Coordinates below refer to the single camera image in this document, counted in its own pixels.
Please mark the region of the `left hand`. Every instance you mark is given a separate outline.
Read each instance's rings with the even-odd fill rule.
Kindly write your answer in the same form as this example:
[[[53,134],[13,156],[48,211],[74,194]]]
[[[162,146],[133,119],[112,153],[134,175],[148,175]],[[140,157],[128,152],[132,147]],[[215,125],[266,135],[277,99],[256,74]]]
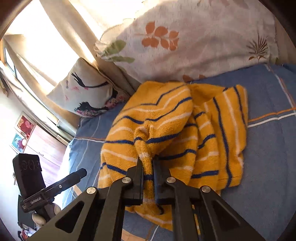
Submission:
[[[44,207],[35,210],[35,212],[32,214],[32,220],[37,226],[42,227],[60,211],[60,206],[55,203],[49,203]]]

